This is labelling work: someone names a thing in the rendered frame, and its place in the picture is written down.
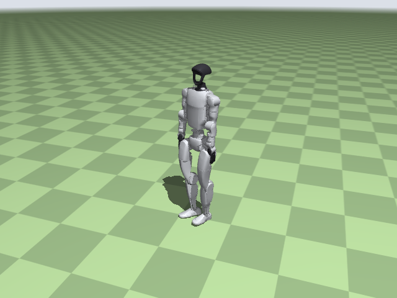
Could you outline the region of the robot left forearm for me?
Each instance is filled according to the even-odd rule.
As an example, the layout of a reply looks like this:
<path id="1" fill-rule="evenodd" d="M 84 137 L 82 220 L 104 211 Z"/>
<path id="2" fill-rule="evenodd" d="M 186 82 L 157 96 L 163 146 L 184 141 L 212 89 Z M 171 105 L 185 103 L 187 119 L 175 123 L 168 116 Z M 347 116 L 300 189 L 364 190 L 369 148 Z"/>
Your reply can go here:
<path id="1" fill-rule="evenodd" d="M 216 151 L 215 148 L 216 124 L 212 124 L 211 131 L 207 132 L 207 150 L 211 149 L 211 154 Z"/>

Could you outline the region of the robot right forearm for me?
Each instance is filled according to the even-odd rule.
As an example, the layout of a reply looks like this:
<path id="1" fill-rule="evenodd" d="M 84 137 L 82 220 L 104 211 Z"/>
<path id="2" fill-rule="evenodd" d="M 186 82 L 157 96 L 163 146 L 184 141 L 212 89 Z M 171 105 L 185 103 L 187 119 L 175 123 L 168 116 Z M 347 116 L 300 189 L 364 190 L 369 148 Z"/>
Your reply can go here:
<path id="1" fill-rule="evenodd" d="M 186 123 L 187 123 L 187 119 L 184 120 L 179 117 L 179 128 L 178 128 L 179 133 L 177 134 L 177 136 L 179 134 L 182 134 L 182 138 L 185 137 Z"/>

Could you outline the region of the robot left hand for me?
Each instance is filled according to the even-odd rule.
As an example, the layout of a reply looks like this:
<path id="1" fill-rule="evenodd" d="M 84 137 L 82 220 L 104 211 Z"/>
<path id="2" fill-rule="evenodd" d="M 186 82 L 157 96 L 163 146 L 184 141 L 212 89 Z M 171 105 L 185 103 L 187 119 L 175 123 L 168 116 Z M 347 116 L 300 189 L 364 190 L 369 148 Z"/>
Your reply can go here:
<path id="1" fill-rule="evenodd" d="M 215 161 L 215 152 L 211 154 L 211 149 L 208 148 L 208 154 L 211 156 L 210 163 L 212 164 Z"/>

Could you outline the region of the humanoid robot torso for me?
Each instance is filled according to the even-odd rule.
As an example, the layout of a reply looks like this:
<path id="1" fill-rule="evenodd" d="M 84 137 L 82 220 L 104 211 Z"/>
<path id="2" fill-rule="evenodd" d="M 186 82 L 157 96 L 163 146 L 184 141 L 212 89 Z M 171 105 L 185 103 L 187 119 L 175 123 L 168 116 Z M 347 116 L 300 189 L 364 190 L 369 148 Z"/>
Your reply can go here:
<path id="1" fill-rule="evenodd" d="M 209 121 L 209 106 L 207 95 L 213 94 L 209 89 L 201 88 L 205 91 L 196 91 L 191 87 L 187 91 L 187 121 L 192 129 L 193 135 L 189 137 L 189 144 L 195 151 L 201 151 L 202 145 L 207 143 L 207 136 L 204 135 L 205 123 Z"/>

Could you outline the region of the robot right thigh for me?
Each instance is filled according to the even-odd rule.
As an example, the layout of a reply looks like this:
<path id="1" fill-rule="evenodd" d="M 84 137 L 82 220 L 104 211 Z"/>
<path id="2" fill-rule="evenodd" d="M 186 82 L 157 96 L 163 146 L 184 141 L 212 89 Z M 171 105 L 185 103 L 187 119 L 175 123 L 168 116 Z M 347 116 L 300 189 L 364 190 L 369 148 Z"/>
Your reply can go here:
<path id="1" fill-rule="evenodd" d="M 179 145 L 179 164 L 181 167 L 182 174 L 185 179 L 190 184 L 196 184 L 198 179 L 198 175 L 195 172 L 190 172 L 192 167 L 192 153 L 190 150 L 192 148 L 189 144 L 189 138 L 185 138 L 180 142 Z"/>

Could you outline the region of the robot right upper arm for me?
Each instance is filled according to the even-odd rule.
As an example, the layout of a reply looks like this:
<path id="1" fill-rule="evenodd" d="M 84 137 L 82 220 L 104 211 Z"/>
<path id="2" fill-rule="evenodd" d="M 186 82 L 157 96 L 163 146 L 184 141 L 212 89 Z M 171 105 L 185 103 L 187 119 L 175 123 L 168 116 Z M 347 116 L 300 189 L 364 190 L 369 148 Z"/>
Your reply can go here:
<path id="1" fill-rule="evenodd" d="M 184 88 L 182 90 L 182 110 L 180 110 L 179 113 L 178 113 L 178 116 L 181 119 L 184 119 L 184 120 L 187 119 L 187 103 L 186 103 L 186 100 L 187 100 L 187 91 L 188 91 L 188 89 L 189 88 Z"/>

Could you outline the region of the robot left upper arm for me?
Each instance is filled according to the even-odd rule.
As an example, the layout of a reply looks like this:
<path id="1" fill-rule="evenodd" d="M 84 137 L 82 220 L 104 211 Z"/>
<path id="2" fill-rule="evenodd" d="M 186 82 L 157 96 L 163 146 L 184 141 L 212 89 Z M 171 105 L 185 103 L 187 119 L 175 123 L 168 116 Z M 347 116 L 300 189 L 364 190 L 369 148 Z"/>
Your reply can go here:
<path id="1" fill-rule="evenodd" d="M 205 123 L 205 129 L 211 131 L 212 124 L 216 124 L 218 118 L 218 108 L 220 105 L 220 98 L 214 94 L 207 95 L 207 104 L 209 106 L 209 121 Z"/>

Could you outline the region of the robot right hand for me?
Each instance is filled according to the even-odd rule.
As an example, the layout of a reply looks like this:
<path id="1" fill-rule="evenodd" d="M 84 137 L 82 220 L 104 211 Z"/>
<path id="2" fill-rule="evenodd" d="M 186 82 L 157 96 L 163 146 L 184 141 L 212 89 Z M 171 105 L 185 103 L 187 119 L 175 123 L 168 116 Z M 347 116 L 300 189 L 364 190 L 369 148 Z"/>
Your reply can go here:
<path id="1" fill-rule="evenodd" d="M 184 137 L 184 138 L 185 138 L 185 137 Z M 182 134 L 179 134 L 179 135 L 178 135 L 178 138 L 177 138 L 177 139 L 179 140 L 179 145 L 180 145 L 180 142 L 181 142 L 184 138 L 182 138 Z"/>

